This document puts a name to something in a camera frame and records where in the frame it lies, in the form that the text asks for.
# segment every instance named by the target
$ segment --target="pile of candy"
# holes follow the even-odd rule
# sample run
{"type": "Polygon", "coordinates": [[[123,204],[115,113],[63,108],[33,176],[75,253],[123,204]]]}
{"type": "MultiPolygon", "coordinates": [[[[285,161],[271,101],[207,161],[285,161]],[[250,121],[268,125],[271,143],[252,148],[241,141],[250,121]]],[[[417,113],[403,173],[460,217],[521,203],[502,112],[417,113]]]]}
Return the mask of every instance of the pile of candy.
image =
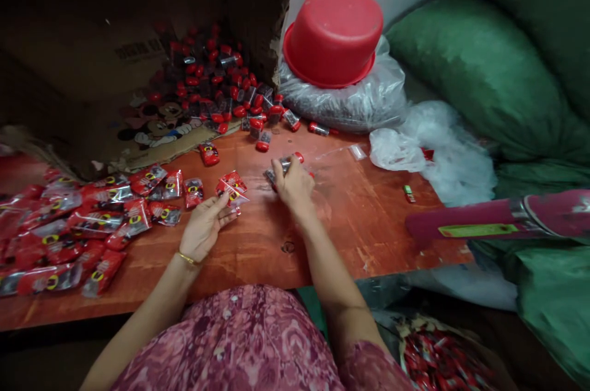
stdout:
{"type": "MultiPolygon", "coordinates": [[[[150,102],[180,99],[186,117],[201,120],[219,134],[227,132],[227,122],[234,117],[242,118],[242,129],[250,131],[262,152],[269,150],[271,138],[264,131],[265,122],[272,127],[284,119],[292,131],[299,130],[301,118],[283,107],[282,95],[258,82],[242,43],[221,37],[218,24],[208,30],[191,28],[181,41],[170,23],[156,23],[154,28],[169,61],[149,81],[150,102]]],[[[310,123],[309,131],[338,133],[316,122],[310,123]]]]}
{"type": "Polygon", "coordinates": [[[153,165],[80,186],[57,170],[46,187],[30,185],[0,203],[0,296],[83,285],[87,297],[109,286],[134,236],[152,224],[177,225],[181,209],[166,202],[186,191],[187,208],[203,201],[200,179],[183,181],[153,165]]]}
{"type": "Polygon", "coordinates": [[[492,370],[464,339],[453,333],[420,330],[404,338],[402,367],[421,391],[495,390],[492,370]]]}

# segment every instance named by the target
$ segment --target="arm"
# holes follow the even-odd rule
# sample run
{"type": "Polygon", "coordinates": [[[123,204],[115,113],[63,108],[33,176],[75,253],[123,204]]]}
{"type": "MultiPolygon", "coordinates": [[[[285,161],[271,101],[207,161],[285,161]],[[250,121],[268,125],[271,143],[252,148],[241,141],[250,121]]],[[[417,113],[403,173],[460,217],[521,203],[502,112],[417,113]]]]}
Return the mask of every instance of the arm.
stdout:
{"type": "Polygon", "coordinates": [[[179,252],[197,262],[192,265],[176,253],[154,290],[104,348],[90,368],[81,390],[109,389],[125,367],[148,342],[178,322],[189,290],[201,271],[219,230],[237,217],[225,207],[229,193],[212,197],[191,214],[179,252]]]}
{"type": "Polygon", "coordinates": [[[278,161],[274,160],[272,165],[277,175],[279,196],[301,228],[309,270],[328,319],[330,340],[334,343],[336,355],[342,360],[346,348],[357,341],[373,342],[387,353],[371,311],[318,219],[311,199],[315,185],[313,178],[296,158],[291,158],[285,176],[278,161]]]}

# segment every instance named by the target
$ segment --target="hand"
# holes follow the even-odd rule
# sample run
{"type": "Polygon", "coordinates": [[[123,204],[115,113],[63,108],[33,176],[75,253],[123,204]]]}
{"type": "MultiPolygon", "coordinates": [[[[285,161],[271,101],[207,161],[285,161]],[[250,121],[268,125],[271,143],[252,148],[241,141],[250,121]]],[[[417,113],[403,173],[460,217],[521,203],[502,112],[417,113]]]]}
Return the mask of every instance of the hand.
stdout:
{"type": "Polygon", "coordinates": [[[312,192],[315,186],[313,178],[304,170],[296,156],[289,156],[291,166],[283,175],[283,166],[276,159],[271,160],[275,170],[277,192],[281,200],[295,215],[314,211],[312,192]]]}
{"type": "Polygon", "coordinates": [[[238,212],[228,208],[229,192],[221,197],[210,197],[191,213],[180,241],[180,252],[191,259],[202,262],[209,254],[217,234],[225,225],[238,217],[238,212]]]}

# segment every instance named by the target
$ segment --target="cartoon character print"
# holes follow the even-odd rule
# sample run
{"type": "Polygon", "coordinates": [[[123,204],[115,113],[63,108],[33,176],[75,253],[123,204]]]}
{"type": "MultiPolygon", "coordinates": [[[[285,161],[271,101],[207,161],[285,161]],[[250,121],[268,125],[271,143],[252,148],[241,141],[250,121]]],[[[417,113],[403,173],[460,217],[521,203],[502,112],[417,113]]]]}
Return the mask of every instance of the cartoon character print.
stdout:
{"type": "Polygon", "coordinates": [[[202,123],[185,116],[175,97],[168,97],[158,104],[143,103],[137,112],[139,117],[125,120],[131,128],[121,130],[117,137],[123,141],[135,140],[140,150],[174,142],[202,123]]]}

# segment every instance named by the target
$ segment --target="gold bracelet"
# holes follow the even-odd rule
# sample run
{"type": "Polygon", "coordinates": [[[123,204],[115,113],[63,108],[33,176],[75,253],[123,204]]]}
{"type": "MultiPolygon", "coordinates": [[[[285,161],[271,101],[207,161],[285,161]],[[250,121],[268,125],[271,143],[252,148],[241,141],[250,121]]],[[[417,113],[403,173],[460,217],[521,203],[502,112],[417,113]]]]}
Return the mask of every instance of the gold bracelet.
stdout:
{"type": "Polygon", "coordinates": [[[179,255],[180,257],[182,257],[184,260],[186,260],[191,265],[194,265],[194,266],[199,266],[200,265],[200,263],[197,262],[195,259],[191,259],[190,257],[185,256],[180,251],[177,251],[176,254],[179,255]]]}

